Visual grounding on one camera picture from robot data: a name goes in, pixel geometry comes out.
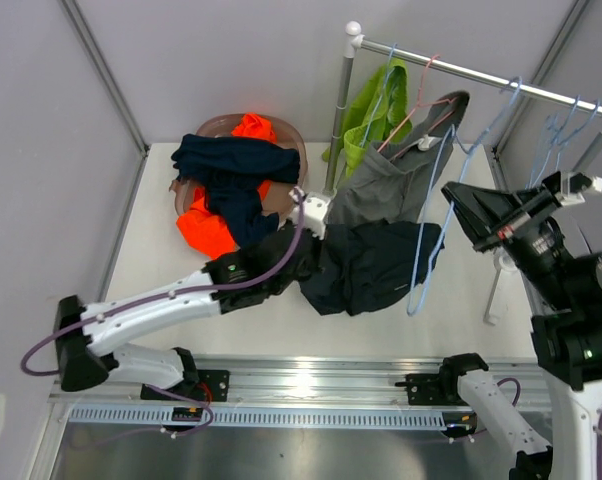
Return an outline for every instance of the metal rod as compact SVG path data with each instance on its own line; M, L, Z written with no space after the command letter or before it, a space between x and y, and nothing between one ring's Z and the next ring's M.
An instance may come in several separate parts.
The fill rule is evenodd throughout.
M123 94L121 93L121 89L119 89L119 86L114 80L114 76L110 71L110 67L108 67L103 53L101 53L101 49L94 38L94 34L90 30L90 26L83 16L83 12L79 8L76 0L59 0L59 3L68 16L68 19L72 24L77 36L79 37L79 40L83 45L88 58L92 62L92 65L96 69L97 74L103 83L103 86L108 92L110 100L112 100L112 103L114 103L115 109L119 113L119 116L121 117L121 120L130 134L130 137L132 137L132 141L139 149L139 152L142 155L145 155L147 148L146 143L143 140L141 130L139 129L139 126L137 125L137 122L132 115L128 104L125 101Z
M334 178L337 172L337 162L339 159L339 142L341 141L343 125L343 116L345 106L348 101L348 90L350 89L350 77L352 77L352 65L354 58L343 57L341 67L341 80L339 82L339 95L337 97L337 106L334 112L334 124L332 125L332 138L330 139L330 159L328 160L328 173L325 177L324 193L332 195L334 192Z
M597 136L594 137L594 140L588 145L588 148L585 149L581 158L577 160L577 163L574 165L572 169L573 172L585 172L588 167L592 164L595 157L602 150L602 133L597 133Z
M128 197L123 208L123 214L121 215L117 235L114 238L114 243L112 244L110 255L108 256L108 263L103 272L103 276L101 277L101 281L99 282L97 302L103 302L108 296L108 289L110 288L112 275L114 275L114 267L116 266L117 259L119 258L119 252L121 251L121 245L123 244L125 231L128 227L128 222L130 221L132 207L134 207L134 201L137 198L137 192L139 191L139 185L141 185L141 179L143 178L143 172L145 171L147 161L148 156L147 154L144 154L143 157L141 157L141 159L139 160L139 163L136 167L136 172L134 172L134 180L132 181L132 185L130 186L130 190L128 191Z
M369 50L371 52L381 53L384 55L389 55L390 51L392 50L392 47L390 47L389 45L374 42L372 40L366 40L365 38L361 40L361 48L364 50ZM399 49L395 49L392 56L395 58L400 58L410 63L415 63L417 65L423 66L427 65L428 62L430 62L431 60L430 57L426 57L416 53L406 52L405 50ZM513 82L511 79L497 77L496 75L491 75L489 73L478 72L476 70L460 67L452 63L442 62L441 60L433 60L430 64L430 68L450 73L452 75L456 75L457 77L474 80L475 82L483 83L485 85L491 85L493 87L499 87L512 91L516 90L518 87L518 83ZM533 85L526 85L524 83L521 84L520 91L521 94L526 97L547 100L549 102L553 102L564 107L572 107L576 100L572 97L559 95L558 93L553 93L548 90L544 90L543 88L539 88ZM584 101L579 101L577 103L577 110L580 110L582 112L592 113L595 109L597 111L597 115L602 117L602 106L599 106L599 108L597 108L596 104Z
M554 67L556 66L559 58L565 51L566 45L574 35L577 26L583 19L587 7L591 4L592 0L576 0L572 4L572 8L563 20L563 24L559 28L557 34L554 37L554 40L552 41L550 47L543 56L543 60L541 60L537 71L532 77L531 83L535 85L543 85L543 83L548 78L548 75L550 75L550 72L554 70ZM510 137L512 136L512 133L521 123L523 113L528 109L530 101L531 100L529 98L523 98L517 101L517 105L514 107L512 115L510 116L508 126L496 142L495 155L497 155L497 157L501 154L501 152L503 152L506 145L508 144L508 141L510 140Z

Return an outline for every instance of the white ball finial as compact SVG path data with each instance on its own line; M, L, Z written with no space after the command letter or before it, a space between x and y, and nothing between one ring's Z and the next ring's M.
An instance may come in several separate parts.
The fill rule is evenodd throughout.
M345 33L348 35L357 36L361 35L361 24L359 22L348 22L345 26Z

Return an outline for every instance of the laundry basket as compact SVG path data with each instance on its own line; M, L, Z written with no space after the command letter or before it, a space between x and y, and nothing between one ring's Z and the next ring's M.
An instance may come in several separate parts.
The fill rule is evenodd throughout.
M241 123L243 115L243 113L234 113L214 117L201 125L196 133L203 137L230 137L232 130ZM301 135L299 135L299 132L292 125L283 120L268 117L267 115L261 116L272 122L272 129L277 135L277 145L282 148L294 148L299 152L298 185L302 186L308 171L308 160ZM183 183L173 182L172 190L176 193L174 208L178 215L183 215L188 211L194 200L194 190L199 186L194 180L188 180ZM293 187L294 185L287 183L273 182L268 190L268 194L263 199L263 214L269 215L276 212L280 218L286 218L290 211L292 211L292 199L288 193Z

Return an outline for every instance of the metal floor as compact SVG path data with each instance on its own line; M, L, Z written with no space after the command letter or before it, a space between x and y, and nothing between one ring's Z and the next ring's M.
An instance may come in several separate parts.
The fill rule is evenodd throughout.
M540 433L550 434L546 416L526 417ZM81 449L130 428L135 427L69 424L52 479L507 478L495 474L507 470L487 434L473 444L449 445L438 432L216 427L177 440L149 432Z

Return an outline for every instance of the blue hanger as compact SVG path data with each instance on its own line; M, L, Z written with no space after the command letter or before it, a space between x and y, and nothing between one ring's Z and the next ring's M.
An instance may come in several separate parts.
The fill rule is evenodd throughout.
M379 99L377 100L377 104L372 109L372 115L370 115L370 121L368 122L368 126L365 128L365 135L363 135L363 139L359 144L359 147L363 147L365 142L368 139L368 134L370 133L370 127L372 126L372 122L374 120L374 116L377 114L377 110L379 109L379 105L381 105L381 100L383 99L383 95L385 95L385 88L388 85L388 80L390 79L390 61L392 60L392 55L394 55L394 51L397 48L397 44L392 45L392 49L390 50L390 54L388 55L388 63L385 67L385 78L383 79L383 88L381 90L381 95L379 95Z
M510 111L510 109L514 105L514 102L516 101L517 97L519 96L519 92L521 91L521 84L523 83L523 80L521 79L521 77L517 77L517 78L511 80L510 82L508 82L508 85L511 85L514 82L516 82L517 86L516 86L516 89L514 90L514 93L510 97L510 101L508 102L508 104L501 109L499 114L494 118L494 120L492 120L490 125L488 125L488 127L477 137L477 139L475 140L475 142L472 144L472 146L470 147L470 149L467 152L466 152L465 148L463 148L463 151L466 152L467 156L466 156L465 161L463 162L463 167L461 168L461 174L459 175L459 180L458 180L459 182L461 182L463 180L463 178L465 177L465 174L468 170L468 166L470 165L470 160L474 156L474 153L476 152L477 148L481 145L481 142L490 133L490 131L495 127L495 125L497 123L499 123L499 121L503 118L503 116ZM435 177L435 173L437 171L437 165L439 164L439 160L443 153L443 147L449 137L452 137L453 140L456 139L457 142L459 141L458 137L456 135L456 129L454 127L454 124L450 125L450 128L448 128L448 131L443 136L443 139L441 140L441 143L439 145L439 150L437 152L437 158L434 161L434 168L432 169L432 175L430 176L430 183L428 185L428 194L427 194L427 196L425 198L425 202L423 204L423 217L425 217L425 213L427 212L428 205L430 203L430 197L432 196L432 189L434 187L434 177ZM450 224L450 220L452 218L453 212L454 212L454 202L450 202L450 207L448 208L448 213L446 214L445 221L443 222L443 226L441 227L441 233L439 234L439 238L437 239L437 243L435 244L432 252L430 253L430 256L428 257L428 273L423 282L423 290L421 292L421 297L419 298L419 303L417 304L416 307L412 307L414 287L416 286L417 269L419 266L419 255L421 253L421 242L423 239L424 222L422 221L421 224L419 225L419 235L417 237L417 248L416 248L416 253L415 253L415 258L414 258L414 265L412 267L412 278L410 279L410 292L408 293L407 313L411 317L416 315L417 313L419 313L421 311L421 309L423 308L423 304L425 303L425 299L428 295L428 290L430 288L430 279L432 277L432 265L434 263L434 259L439 254L439 251L441 250L441 247L443 245L443 238L445 237L445 233L448 230L448 226Z
M580 127L575 128L565 138L561 138L561 135L563 134L563 131L565 130L566 126L572 119L572 116L574 115L574 112L576 111L577 105L580 100L581 97L577 95L577 97L574 100L574 104L570 109L570 113L563 122L563 125L561 125L560 127L557 128L557 118L559 116L558 113L546 117L544 131L549 132L552 135L549 137L549 140L547 139L547 135L544 136L543 133L539 136L539 141L537 142L537 151L534 156L534 161L532 162L532 170L530 171L530 180L527 184L527 187L533 187L539 182L539 180L541 180L541 177L543 176L545 169L548 166L548 162L550 161L550 157L552 156L553 151L557 147L557 159L554 166L554 171L556 172L559 169L559 166L561 164L561 154L563 153L563 150L569 145L570 141L583 130L585 130L585 128L587 128L588 125L590 125L590 123L592 123L592 121L596 117L597 110L601 106L601 102L599 100L596 101L596 108L592 111L590 117L585 121L585 123L583 123L583 125L581 125ZM545 146L545 148L541 148L541 145L544 142L547 142L547 145ZM535 178L535 174L537 173L536 168L539 165L539 163L541 163L543 152L545 152L545 160L543 160L541 170L538 172L538 175Z

